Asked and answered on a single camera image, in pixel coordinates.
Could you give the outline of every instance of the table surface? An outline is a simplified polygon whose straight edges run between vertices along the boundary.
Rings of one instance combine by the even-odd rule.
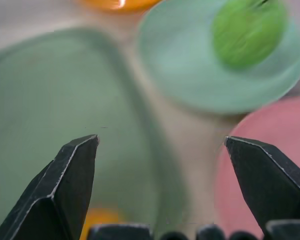
[[[300,18],[300,0],[293,11]],[[179,165],[189,186],[191,213],[185,233],[194,239],[195,230],[218,222],[214,210],[216,157],[224,137],[242,119],[182,109],[151,85],[135,52],[135,39],[142,13],[118,15],[88,11],[67,0],[0,0],[0,48],[56,29],[85,24],[106,32],[126,56],[162,129],[178,154]],[[300,82],[291,95],[300,95]]]

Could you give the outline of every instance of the green ball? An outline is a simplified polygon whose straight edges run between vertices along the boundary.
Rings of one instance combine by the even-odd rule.
[[[216,55],[234,68],[258,64],[279,45],[287,22],[280,0],[229,0],[212,23]]]

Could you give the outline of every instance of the pink plate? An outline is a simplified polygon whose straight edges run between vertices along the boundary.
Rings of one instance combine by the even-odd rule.
[[[229,135],[275,145],[300,168],[300,97],[281,100],[249,114]],[[262,231],[244,201],[224,146],[218,158],[215,187],[218,224],[225,234],[241,230],[261,238]]]

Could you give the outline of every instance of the green plate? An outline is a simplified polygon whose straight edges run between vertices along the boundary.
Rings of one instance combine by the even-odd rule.
[[[300,79],[300,30],[291,20],[276,50],[244,71],[215,56],[211,24],[225,0],[166,0],[139,28],[143,67],[166,96],[195,110],[252,111],[284,96]]]
[[[87,28],[0,51],[0,224],[65,143],[94,133],[90,207],[158,234],[175,228],[186,206],[175,159],[116,46]]]

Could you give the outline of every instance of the orange object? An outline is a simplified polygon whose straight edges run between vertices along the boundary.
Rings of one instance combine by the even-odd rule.
[[[80,240],[87,240],[89,229],[96,224],[119,224],[124,220],[122,216],[114,210],[105,208],[89,209],[82,228]]]
[[[147,10],[161,0],[79,0],[91,9],[112,12],[137,12]]]

